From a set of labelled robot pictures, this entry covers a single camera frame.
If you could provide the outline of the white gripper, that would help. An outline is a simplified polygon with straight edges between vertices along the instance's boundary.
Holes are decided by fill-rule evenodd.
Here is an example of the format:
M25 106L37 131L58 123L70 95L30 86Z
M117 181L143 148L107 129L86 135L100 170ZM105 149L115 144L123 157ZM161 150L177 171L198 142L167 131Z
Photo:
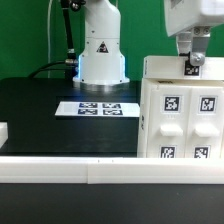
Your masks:
M224 24L224 0L164 0L164 14L167 35L178 34L178 55L190 52L190 64L202 66L210 39L209 27ZM190 29L191 34L181 33Z

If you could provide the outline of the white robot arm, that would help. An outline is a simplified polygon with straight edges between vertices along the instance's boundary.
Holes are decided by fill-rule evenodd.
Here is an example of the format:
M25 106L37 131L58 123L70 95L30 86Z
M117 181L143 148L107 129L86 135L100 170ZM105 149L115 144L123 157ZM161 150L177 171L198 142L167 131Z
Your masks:
M109 0L60 0L68 42L67 61L73 83L90 88L125 85L125 58L120 51L119 10ZM85 10L85 48L74 51L69 12ZM206 63L206 49L213 27L224 24L224 0L164 0L167 35L176 39L178 55L148 56L148 74L176 78L199 76Z

